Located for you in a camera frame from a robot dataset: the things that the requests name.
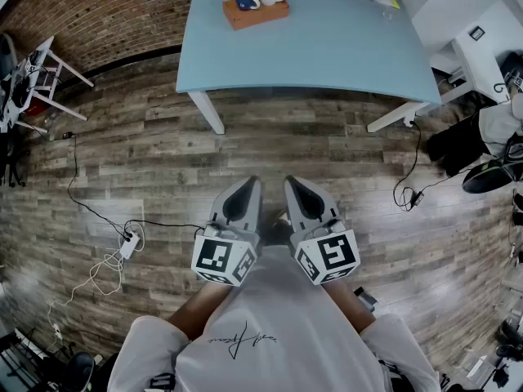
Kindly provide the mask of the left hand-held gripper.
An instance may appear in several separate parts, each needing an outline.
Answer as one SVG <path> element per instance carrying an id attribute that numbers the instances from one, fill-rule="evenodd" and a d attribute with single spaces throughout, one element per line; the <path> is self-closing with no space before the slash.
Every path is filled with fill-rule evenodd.
<path id="1" fill-rule="evenodd" d="M 259 258 L 261 212 L 257 176 L 229 186 L 216 197 L 203 235 L 195 238 L 191 269 L 206 281 L 239 287 Z"/>

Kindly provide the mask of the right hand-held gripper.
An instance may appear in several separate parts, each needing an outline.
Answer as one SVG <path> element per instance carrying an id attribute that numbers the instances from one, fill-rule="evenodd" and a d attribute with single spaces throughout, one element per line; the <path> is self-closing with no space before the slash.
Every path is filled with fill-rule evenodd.
<path id="1" fill-rule="evenodd" d="M 296 176 L 284 179 L 293 259 L 314 285 L 345 278 L 360 265 L 355 233 L 347 229 L 333 197 Z"/>

